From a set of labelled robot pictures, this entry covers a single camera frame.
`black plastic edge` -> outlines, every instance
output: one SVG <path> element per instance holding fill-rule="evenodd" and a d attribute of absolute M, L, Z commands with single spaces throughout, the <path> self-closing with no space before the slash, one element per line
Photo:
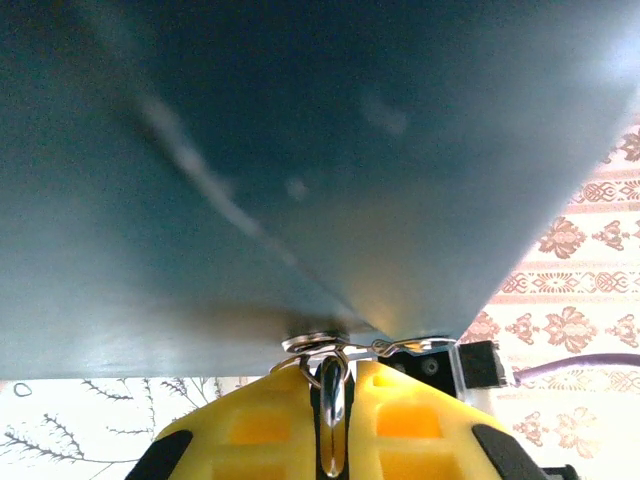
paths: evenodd
<path fill-rule="evenodd" d="M 192 439 L 189 430 L 179 430 L 153 442 L 125 480 L 169 480 Z"/>
<path fill-rule="evenodd" d="M 511 435 L 485 424 L 474 425 L 471 430 L 502 480 L 547 480 Z"/>

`cable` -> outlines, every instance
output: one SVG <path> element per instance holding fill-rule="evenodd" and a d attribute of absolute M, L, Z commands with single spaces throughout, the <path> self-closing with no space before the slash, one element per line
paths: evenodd
<path fill-rule="evenodd" d="M 553 375 L 560 370 L 575 367 L 599 367 L 625 365 L 640 368 L 640 355 L 632 353 L 596 353 L 593 355 L 578 355 L 575 357 L 564 358 L 556 362 L 545 363 L 538 367 L 527 368 L 514 372 L 513 376 L 516 385 L 533 380 L 537 377 Z"/>

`brown damask motif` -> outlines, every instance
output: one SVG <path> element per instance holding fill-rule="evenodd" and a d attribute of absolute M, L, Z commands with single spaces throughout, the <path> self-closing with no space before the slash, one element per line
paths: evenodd
<path fill-rule="evenodd" d="M 558 445 L 562 448 L 575 448 L 582 458 L 593 458 L 600 448 L 595 439 L 596 416 L 586 407 L 576 408 L 572 414 L 558 415 L 559 425 L 553 430 L 560 435 Z"/>
<path fill-rule="evenodd" d="M 589 389 L 591 377 L 584 375 L 580 370 L 568 370 L 544 378 L 546 387 L 550 390 L 569 390 L 573 392 L 585 392 Z"/>
<path fill-rule="evenodd" d="M 636 327 L 634 318 L 631 313 L 625 315 L 612 328 L 607 328 L 605 333 L 618 337 L 622 343 L 626 343 L 632 348 L 638 348 L 640 328 Z"/>
<path fill-rule="evenodd" d="M 549 432 L 549 429 L 540 423 L 540 412 L 527 415 L 524 417 L 524 422 L 516 423 L 513 426 L 513 430 L 524 435 L 536 447 L 542 447 L 542 434 Z"/>
<path fill-rule="evenodd" d="M 512 272 L 500 294 L 638 294 L 640 270 L 568 270 Z"/>
<path fill-rule="evenodd" d="M 554 253 L 556 257 L 566 260 L 576 253 L 587 237 L 572 222 L 560 216 L 551 224 L 551 228 L 540 238 L 539 250 L 543 253 Z"/>
<path fill-rule="evenodd" d="M 640 200 L 640 180 L 593 181 L 575 192 L 569 204 L 630 202 Z"/>
<path fill-rule="evenodd" d="M 539 273 L 532 283 L 538 287 L 540 293 L 571 293 L 580 284 L 567 272 Z"/>
<path fill-rule="evenodd" d="M 620 372 L 609 373 L 609 387 L 606 391 L 640 393 L 640 372 Z"/>
<path fill-rule="evenodd" d="M 560 315 L 547 315 L 549 324 L 543 328 L 549 334 L 549 344 L 564 344 L 571 353 L 580 353 L 592 340 L 598 330 L 575 307 L 565 307 Z"/>
<path fill-rule="evenodd" d="M 529 283 L 526 275 L 521 272 L 514 272 L 507 277 L 501 290 L 504 293 L 526 293 L 527 283 Z"/>
<path fill-rule="evenodd" d="M 622 146 L 618 150 L 624 152 L 624 159 L 627 162 L 637 162 L 640 160 L 640 135 L 638 132 L 629 132 L 622 137 Z"/>
<path fill-rule="evenodd" d="M 486 312 L 481 312 L 469 326 L 464 335 L 462 335 L 460 342 L 471 343 L 483 340 L 494 340 L 499 332 L 500 325 L 498 325 L 493 318 L 487 315 Z"/>
<path fill-rule="evenodd" d="M 606 225 L 602 231 L 594 233 L 592 235 L 592 238 L 594 240 L 603 242 L 607 247 L 611 247 L 614 250 L 618 250 L 619 252 L 624 250 L 622 240 L 628 239 L 630 237 L 631 235 L 629 233 L 620 230 L 619 220 L 614 220 L 613 222 Z"/>
<path fill-rule="evenodd" d="M 640 200 L 640 180 L 627 180 L 620 189 L 627 200 Z"/>
<path fill-rule="evenodd" d="M 525 313 L 519 317 L 515 323 L 507 325 L 505 330 L 509 333 L 513 333 L 519 340 L 523 341 L 527 345 L 533 345 L 533 334 L 539 332 L 538 327 L 534 327 L 531 324 L 531 314 Z"/>

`yellow plastic part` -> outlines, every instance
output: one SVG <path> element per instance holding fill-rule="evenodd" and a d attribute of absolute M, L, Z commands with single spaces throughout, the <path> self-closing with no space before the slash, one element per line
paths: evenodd
<path fill-rule="evenodd" d="M 500 480 L 471 427 L 493 417 L 377 362 L 359 362 L 350 480 Z"/>
<path fill-rule="evenodd" d="M 350 480 L 500 480 L 471 427 L 493 418 L 377 362 L 358 362 L 348 432 Z M 167 427 L 193 439 L 170 480 L 315 480 L 309 383 L 297 366 Z"/>
<path fill-rule="evenodd" d="M 297 366 L 279 370 L 176 420 L 193 439 L 170 480 L 314 480 L 309 382 Z"/>

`black electronic component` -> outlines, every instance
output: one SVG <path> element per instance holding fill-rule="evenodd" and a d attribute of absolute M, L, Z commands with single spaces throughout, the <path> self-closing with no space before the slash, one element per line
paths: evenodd
<path fill-rule="evenodd" d="M 456 372 L 454 372 L 452 366 L 449 350 L 429 352 L 422 355 L 397 352 L 388 358 L 380 357 L 378 361 L 452 397 L 457 397 L 460 393 L 456 386 Z"/>
<path fill-rule="evenodd" d="M 464 383 L 467 388 L 491 388 L 506 385 L 504 367 L 491 340 L 458 346 Z"/>

